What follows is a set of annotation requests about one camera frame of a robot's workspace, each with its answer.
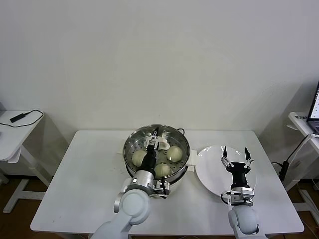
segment floor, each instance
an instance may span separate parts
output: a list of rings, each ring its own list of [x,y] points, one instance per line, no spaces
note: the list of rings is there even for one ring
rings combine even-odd
[[[37,208],[40,205],[38,200],[19,200],[15,208],[10,214],[2,213],[2,209],[6,205],[10,196],[14,192],[15,188],[18,186],[21,179],[19,178],[9,178],[10,182],[8,184],[2,184],[0,186],[0,238],[1,239],[61,239],[61,237],[50,234],[50,233],[36,233],[31,231],[30,224],[34,217]],[[319,208],[319,192],[313,190],[312,183],[301,182],[299,183],[300,188],[307,189],[308,193],[311,195],[313,201]],[[31,179],[26,187],[27,191],[46,191],[46,186],[38,179]],[[292,202],[302,202],[302,198],[298,192],[297,186],[292,188],[288,192],[289,197]],[[316,225],[314,219],[312,218],[310,212],[299,213],[302,220],[307,223],[310,228],[319,237],[319,228]],[[133,237],[135,239],[179,239],[181,237]],[[183,239],[191,239],[195,237],[184,237]],[[234,237],[198,237],[200,239],[233,239]],[[290,235],[280,235],[275,236],[273,239],[315,239],[316,237],[312,232],[305,226],[305,231],[301,234],[290,234]]]

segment white wall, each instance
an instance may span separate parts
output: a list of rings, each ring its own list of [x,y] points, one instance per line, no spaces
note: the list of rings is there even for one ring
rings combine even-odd
[[[276,119],[319,76],[318,9],[317,0],[2,0],[0,102],[44,110],[68,142],[79,129],[160,122],[253,129],[275,155]]]

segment table leg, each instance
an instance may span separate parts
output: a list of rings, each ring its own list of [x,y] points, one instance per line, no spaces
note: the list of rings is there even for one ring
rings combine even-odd
[[[84,237],[78,234],[68,234],[68,233],[56,233],[56,234],[64,239],[84,239]]]
[[[305,189],[299,189],[298,190],[301,197],[305,201],[304,203],[293,203],[295,209],[297,212],[304,212],[304,211],[310,211],[311,215],[313,216],[314,220],[316,221],[317,225],[319,226],[319,211],[313,202],[311,196]]]
[[[52,176],[37,162],[37,160],[22,145],[21,155],[26,159],[24,162],[27,167],[48,187],[52,180]]]
[[[317,182],[317,183],[314,185],[314,189],[315,189],[316,191],[318,191],[318,188],[319,188],[319,182]]]
[[[11,213],[12,209],[14,208],[15,204],[19,199],[33,199],[33,200],[42,200],[44,197],[45,192],[30,192],[24,191],[26,185],[28,184],[28,179],[22,179],[19,185],[17,186],[16,190],[12,194],[10,200],[6,204],[3,209],[4,213]]]
[[[286,174],[286,178],[283,181],[285,190],[289,191],[303,177],[305,177],[306,174],[315,167],[315,163],[318,159],[318,154],[316,152],[314,152],[314,155],[311,154],[311,156],[308,156],[307,158],[296,158],[295,162],[290,165]]]
[[[9,180],[2,174],[2,172],[0,171],[0,181],[7,184],[9,182]]]

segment black cable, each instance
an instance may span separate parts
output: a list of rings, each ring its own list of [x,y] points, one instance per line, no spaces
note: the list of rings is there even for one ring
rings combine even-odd
[[[228,205],[228,203],[227,203],[227,202],[224,200],[224,198],[223,198],[223,194],[220,195],[220,199],[223,201],[224,204],[227,204],[227,205]],[[244,204],[245,202],[246,202],[246,199],[244,199],[244,201],[241,202],[241,203],[231,204],[231,206],[239,206],[239,205]]]
[[[224,204],[227,204],[228,205],[228,203],[224,200],[224,198],[223,198],[223,194],[221,194],[220,195],[220,199],[224,202]]]
[[[288,160],[290,159],[290,157],[295,153],[295,151],[299,148],[299,146],[305,141],[305,139],[308,137],[308,134],[306,137],[303,138],[303,140],[301,140],[301,142],[298,144],[298,146],[295,148],[295,150],[289,155],[289,157],[285,160],[288,162]]]
[[[32,122],[32,123],[23,124],[23,125],[18,125],[18,126],[13,126],[13,125],[6,124],[6,123],[0,123],[0,124],[1,124],[1,125],[5,125],[5,126],[9,126],[9,127],[12,127],[12,128],[19,128],[19,127],[24,127],[24,126],[32,125],[32,124],[36,123],[37,121],[39,121],[39,120],[44,116],[44,113],[41,112],[41,111],[38,111],[38,110],[32,110],[32,111],[29,111],[29,112],[24,113],[24,114],[25,114],[25,115],[28,115],[29,113],[34,112],[34,111],[40,112],[40,113],[41,113],[41,116],[40,116],[37,120],[35,120],[34,122]]]
[[[271,164],[278,164],[279,166],[283,166],[281,163],[278,163],[278,162],[271,162]]]

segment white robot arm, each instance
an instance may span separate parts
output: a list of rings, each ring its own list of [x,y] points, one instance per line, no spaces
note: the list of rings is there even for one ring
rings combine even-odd
[[[103,223],[91,239],[127,239],[132,225],[144,222],[150,214],[150,199],[146,192],[132,189],[120,201],[119,211],[111,222]]]
[[[141,224],[148,218],[149,195],[155,193],[166,197],[170,193],[168,182],[161,180],[154,185],[154,167],[160,143],[157,128],[145,145],[147,153],[141,166],[118,194],[114,203],[114,212],[117,214],[112,221],[103,223],[91,239],[127,239],[132,225]]]
[[[144,222],[150,214],[149,195],[157,193],[162,197],[169,194],[169,183],[157,181],[154,185],[154,166],[156,164],[157,143],[148,146],[148,152],[142,161],[142,165],[130,180],[128,186],[122,189],[114,204],[114,212],[117,213],[111,222],[102,224],[91,239],[127,239],[132,225]],[[233,175],[231,191],[227,192],[230,198],[228,205],[234,206],[228,213],[229,223],[234,230],[237,239],[266,239],[260,228],[255,210],[252,209],[254,190],[246,181],[245,175],[250,171],[253,160],[245,149],[246,163],[230,162],[227,159],[227,150],[224,149],[221,161],[226,170]]]
[[[220,197],[224,203],[234,206],[228,213],[228,219],[237,239],[266,239],[260,228],[258,215],[252,209],[255,193],[247,183],[246,174],[249,173],[254,160],[251,159],[247,148],[245,156],[246,163],[231,162],[227,159],[227,149],[224,147],[221,161],[226,170],[233,175],[233,184],[231,191],[226,193],[230,196],[228,202],[223,199],[223,194]]]

